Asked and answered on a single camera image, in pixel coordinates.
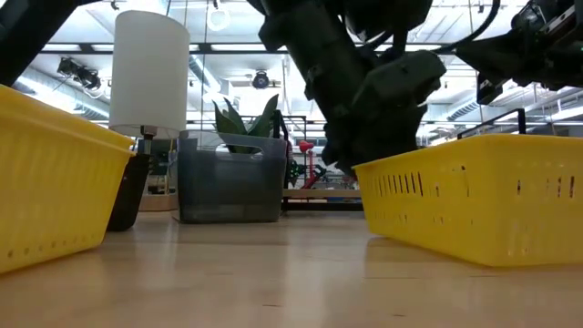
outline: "yellow plastic basket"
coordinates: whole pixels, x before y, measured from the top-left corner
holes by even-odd
[[[0,86],[0,272],[98,246],[132,142]]]
[[[355,167],[371,232],[489,266],[583,261],[583,139],[485,135]]]

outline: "gray plastic bin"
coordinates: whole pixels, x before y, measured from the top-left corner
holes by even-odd
[[[253,147],[261,152],[231,154],[221,145]],[[182,131],[178,155],[179,220],[277,221],[286,148],[282,139]]]

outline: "green plant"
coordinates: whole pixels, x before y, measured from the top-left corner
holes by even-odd
[[[215,105],[217,131],[219,133],[268,138],[272,128],[271,117],[277,108],[279,96],[280,95],[275,95],[267,102],[263,114],[256,117],[250,123],[249,127],[245,126],[239,113],[233,108],[233,105],[228,99],[225,98],[228,110],[220,110],[217,103],[213,101]],[[259,151],[258,149],[242,146],[227,146],[227,148],[229,149],[229,152],[238,154],[252,154]]]

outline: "white lamp shade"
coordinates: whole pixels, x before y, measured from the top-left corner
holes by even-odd
[[[177,138],[186,129],[189,32],[163,15],[127,11],[116,20],[109,128]]]

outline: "wooden floor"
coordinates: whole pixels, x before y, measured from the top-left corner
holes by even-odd
[[[0,276],[0,327],[583,327],[583,268],[500,271],[375,238],[360,216],[178,225]]]

